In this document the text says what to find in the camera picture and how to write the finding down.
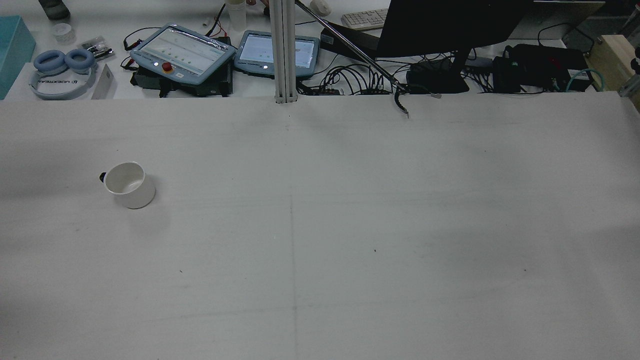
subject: plastic bottle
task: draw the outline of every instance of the plastic bottle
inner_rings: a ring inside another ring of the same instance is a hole
[[[38,0],[49,20],[65,20],[71,16],[62,0]]]

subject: white mouse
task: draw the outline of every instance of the white mouse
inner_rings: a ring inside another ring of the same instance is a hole
[[[311,11],[316,13],[318,16],[327,16],[331,13],[331,7],[325,0],[311,0],[309,5]]]

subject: teal box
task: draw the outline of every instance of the teal box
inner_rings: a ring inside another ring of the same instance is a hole
[[[9,92],[24,64],[31,61],[35,46],[22,17],[0,17],[0,100]]]

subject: keyboard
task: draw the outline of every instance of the keyboard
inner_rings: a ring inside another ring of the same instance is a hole
[[[386,19],[386,8],[366,12],[346,13],[340,18],[345,26],[354,30],[381,29]]]

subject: touchscreen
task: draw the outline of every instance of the touchscreen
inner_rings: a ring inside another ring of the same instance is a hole
[[[296,39],[296,66],[309,68],[314,55],[314,43]],[[271,37],[248,35],[240,60],[273,63]]]
[[[202,75],[225,54],[215,45],[208,44],[175,28],[167,28],[140,50],[162,60],[170,61],[197,75]]]

